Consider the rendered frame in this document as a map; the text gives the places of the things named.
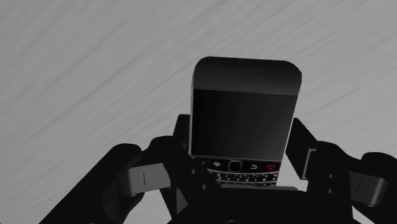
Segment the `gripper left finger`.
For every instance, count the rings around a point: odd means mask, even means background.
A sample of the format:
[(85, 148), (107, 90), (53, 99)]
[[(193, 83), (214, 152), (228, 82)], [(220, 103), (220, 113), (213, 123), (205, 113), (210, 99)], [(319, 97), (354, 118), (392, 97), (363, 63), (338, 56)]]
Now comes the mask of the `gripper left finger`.
[(208, 202), (219, 185), (187, 152), (189, 115), (179, 115), (171, 136), (146, 150), (112, 147), (39, 224), (124, 224), (146, 192), (160, 190), (167, 224), (215, 224)]

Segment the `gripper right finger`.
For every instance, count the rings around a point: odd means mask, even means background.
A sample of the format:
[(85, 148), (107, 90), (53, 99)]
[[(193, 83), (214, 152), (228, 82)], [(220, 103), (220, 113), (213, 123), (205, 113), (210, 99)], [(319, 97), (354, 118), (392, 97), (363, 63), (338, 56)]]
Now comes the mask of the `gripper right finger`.
[(298, 118), (286, 155), (308, 182), (316, 224), (360, 224), (354, 209), (373, 224), (397, 224), (397, 158), (382, 152), (354, 158), (334, 143), (318, 141)]

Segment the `black keypad phone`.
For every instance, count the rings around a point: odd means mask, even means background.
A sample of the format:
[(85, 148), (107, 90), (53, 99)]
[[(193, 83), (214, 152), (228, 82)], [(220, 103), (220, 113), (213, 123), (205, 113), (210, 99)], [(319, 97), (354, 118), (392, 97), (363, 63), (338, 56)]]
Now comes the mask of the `black keypad phone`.
[(285, 60), (204, 57), (193, 71), (189, 153), (222, 187), (275, 186), (302, 74)]

